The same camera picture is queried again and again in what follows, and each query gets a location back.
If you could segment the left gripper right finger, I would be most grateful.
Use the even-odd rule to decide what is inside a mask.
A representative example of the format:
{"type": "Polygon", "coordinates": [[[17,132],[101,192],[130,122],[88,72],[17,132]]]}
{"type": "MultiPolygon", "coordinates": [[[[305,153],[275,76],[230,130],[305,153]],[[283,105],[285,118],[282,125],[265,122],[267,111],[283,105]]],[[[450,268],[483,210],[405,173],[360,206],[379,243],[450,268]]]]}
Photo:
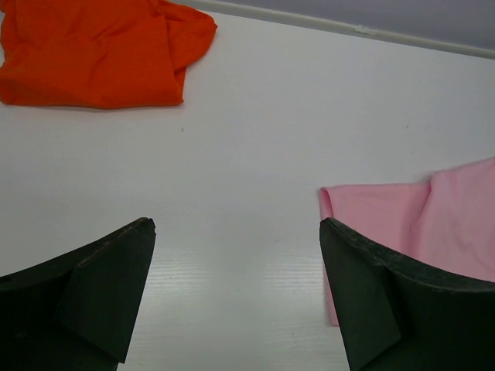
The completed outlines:
{"type": "Polygon", "coordinates": [[[494,284],[422,263],[333,218],[319,240],[352,370],[492,370],[494,284]]]}

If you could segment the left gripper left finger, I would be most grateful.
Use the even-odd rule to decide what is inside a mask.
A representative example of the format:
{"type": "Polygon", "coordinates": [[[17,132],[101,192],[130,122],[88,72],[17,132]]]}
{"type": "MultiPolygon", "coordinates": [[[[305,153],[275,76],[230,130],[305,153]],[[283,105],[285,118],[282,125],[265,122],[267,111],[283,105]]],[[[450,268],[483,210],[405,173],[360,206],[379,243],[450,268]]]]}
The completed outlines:
{"type": "Polygon", "coordinates": [[[125,362],[155,246],[139,218],[1,278],[3,370],[116,370],[125,362]]]}

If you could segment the pink t shirt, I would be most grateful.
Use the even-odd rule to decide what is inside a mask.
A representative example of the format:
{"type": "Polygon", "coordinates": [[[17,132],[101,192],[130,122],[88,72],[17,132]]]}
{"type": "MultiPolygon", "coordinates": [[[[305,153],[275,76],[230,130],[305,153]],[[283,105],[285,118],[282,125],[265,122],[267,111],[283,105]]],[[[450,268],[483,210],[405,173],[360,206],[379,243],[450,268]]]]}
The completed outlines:
{"type": "Polygon", "coordinates": [[[323,187],[319,209],[322,219],[333,217],[422,263],[494,279],[493,158],[423,182],[323,187]]]}

